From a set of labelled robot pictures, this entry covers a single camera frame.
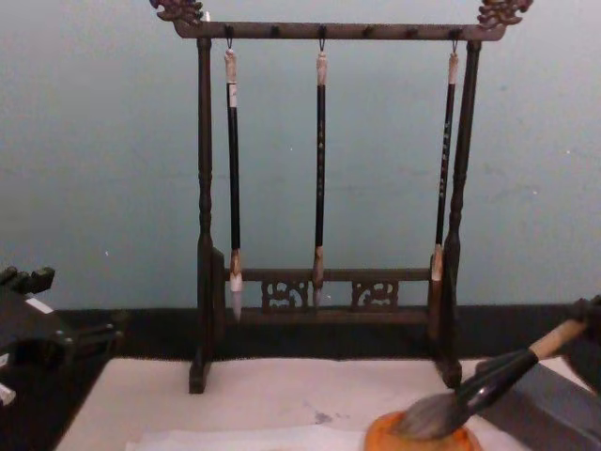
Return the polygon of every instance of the wooden brush stand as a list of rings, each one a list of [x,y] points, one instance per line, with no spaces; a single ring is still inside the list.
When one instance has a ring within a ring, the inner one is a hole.
[[[326,269],[325,282],[347,282],[352,287],[348,307],[315,308],[309,303],[312,269],[243,270],[245,281],[260,282],[262,306],[245,308],[240,321],[252,324],[375,323],[422,324],[432,357],[448,387],[461,381],[461,365],[455,353],[456,280],[459,269],[459,226],[463,209],[470,156],[478,61],[485,41],[499,41],[509,25],[519,23],[518,12],[526,12],[532,0],[483,0],[478,24],[389,24],[389,23],[248,23],[210,22],[203,19],[202,4],[189,0],[150,0],[162,7],[159,17],[172,22],[178,35],[196,39],[198,49],[198,173],[200,180],[200,236],[198,239],[197,305],[198,343],[190,370],[190,392],[203,393],[214,357],[216,341],[234,321],[225,308],[226,276],[222,252],[211,238],[211,81],[210,58],[213,39],[370,39],[447,40],[467,42],[467,61],[461,101],[459,130],[453,170],[453,193],[449,227],[443,244],[441,271],[430,257],[429,266],[407,269]],[[406,308],[398,303],[401,282],[427,281],[427,306]]]

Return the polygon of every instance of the turned wooden post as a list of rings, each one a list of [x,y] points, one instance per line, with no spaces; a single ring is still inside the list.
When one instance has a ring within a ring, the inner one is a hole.
[[[190,393],[203,393],[214,352],[212,259],[210,235],[212,179],[210,48],[211,39],[198,39],[198,181],[200,236],[197,246],[198,348],[190,369]]]

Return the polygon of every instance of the carved wooden panel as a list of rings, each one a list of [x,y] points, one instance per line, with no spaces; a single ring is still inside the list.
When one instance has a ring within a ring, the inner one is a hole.
[[[309,308],[309,281],[261,282],[262,308],[265,313],[290,312]]]
[[[394,311],[398,307],[398,282],[352,282],[353,311]]]

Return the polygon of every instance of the black brush handle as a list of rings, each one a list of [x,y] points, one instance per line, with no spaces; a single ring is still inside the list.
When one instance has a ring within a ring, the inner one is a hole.
[[[470,414],[490,407],[538,363],[531,350],[514,353],[512,358],[484,373],[476,373],[456,390],[457,400]]]
[[[447,200],[447,180],[449,178],[449,158],[451,155],[451,134],[453,131],[453,111],[455,109],[455,84],[447,88],[447,107],[444,118],[442,158],[440,160],[439,211],[436,221],[436,244],[442,244],[444,231],[444,209]]]
[[[317,86],[317,191],[316,247],[323,245],[323,211],[326,188],[326,87]]]
[[[227,133],[229,137],[229,190],[231,209],[232,250],[240,248],[240,200],[238,165],[238,107],[231,104],[232,89],[236,84],[227,84]]]

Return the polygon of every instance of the hook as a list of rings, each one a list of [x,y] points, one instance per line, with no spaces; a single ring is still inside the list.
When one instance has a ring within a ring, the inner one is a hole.
[[[449,38],[453,41],[453,53],[457,52],[457,44],[459,43],[459,37],[463,33],[463,28],[456,28],[455,30],[449,33]]]
[[[232,48],[232,39],[234,37],[234,27],[232,25],[225,26],[225,40],[227,41],[227,48]]]
[[[319,26],[319,50],[323,52],[326,46],[326,25]]]

